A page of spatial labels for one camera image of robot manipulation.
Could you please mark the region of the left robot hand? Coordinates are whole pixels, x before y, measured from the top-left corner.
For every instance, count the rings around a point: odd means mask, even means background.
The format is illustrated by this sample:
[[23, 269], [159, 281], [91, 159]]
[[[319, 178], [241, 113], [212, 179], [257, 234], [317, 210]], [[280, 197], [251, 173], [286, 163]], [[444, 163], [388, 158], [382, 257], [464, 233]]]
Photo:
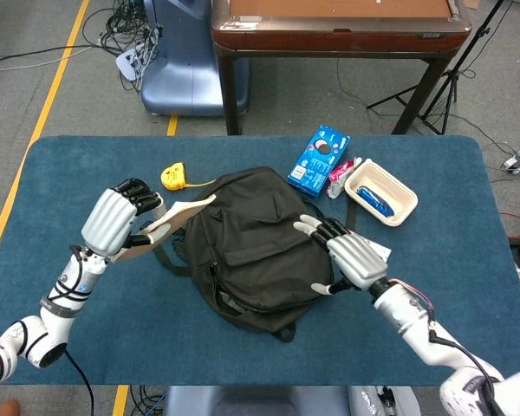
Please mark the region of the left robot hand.
[[141, 179], [126, 179], [107, 188], [81, 229], [86, 246], [99, 256], [112, 257], [121, 249], [146, 246], [151, 238], [131, 235], [134, 220], [163, 204], [163, 199]]

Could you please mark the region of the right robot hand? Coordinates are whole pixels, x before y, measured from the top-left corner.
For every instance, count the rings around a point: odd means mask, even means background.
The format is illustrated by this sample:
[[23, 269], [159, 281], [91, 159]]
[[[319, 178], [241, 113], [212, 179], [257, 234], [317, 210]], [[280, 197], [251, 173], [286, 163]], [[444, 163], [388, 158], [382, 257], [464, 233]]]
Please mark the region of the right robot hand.
[[312, 283], [310, 288], [317, 294], [331, 296], [348, 289], [369, 291], [387, 282], [385, 261], [363, 237], [340, 221], [301, 214], [293, 227], [317, 242], [343, 275], [337, 283]]

